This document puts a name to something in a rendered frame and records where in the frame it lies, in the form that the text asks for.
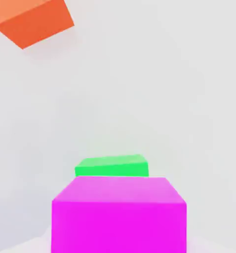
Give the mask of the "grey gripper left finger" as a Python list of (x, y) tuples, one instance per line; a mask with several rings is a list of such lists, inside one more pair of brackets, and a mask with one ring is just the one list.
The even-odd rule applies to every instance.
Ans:
[(0, 253), (51, 253), (51, 226), (42, 236), (2, 250)]

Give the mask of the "small magenta cube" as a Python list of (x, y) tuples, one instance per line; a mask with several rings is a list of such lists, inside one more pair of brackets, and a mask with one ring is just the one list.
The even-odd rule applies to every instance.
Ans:
[(52, 200), (51, 253), (187, 253), (187, 204), (163, 177), (78, 176)]

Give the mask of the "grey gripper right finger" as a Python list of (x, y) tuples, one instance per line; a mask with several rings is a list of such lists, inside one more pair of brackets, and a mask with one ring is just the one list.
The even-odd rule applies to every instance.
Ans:
[(190, 236), (187, 242), (187, 253), (236, 253), (236, 251), (203, 237)]

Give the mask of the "large orange box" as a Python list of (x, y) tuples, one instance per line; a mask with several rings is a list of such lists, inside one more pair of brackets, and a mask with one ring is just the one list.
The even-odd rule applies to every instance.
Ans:
[(0, 32), (21, 49), (72, 26), (65, 0), (0, 0)]

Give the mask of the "small green cube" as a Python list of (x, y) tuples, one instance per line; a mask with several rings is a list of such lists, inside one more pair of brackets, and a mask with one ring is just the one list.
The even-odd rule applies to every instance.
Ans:
[(148, 177), (149, 167), (139, 154), (86, 158), (75, 167), (75, 175)]

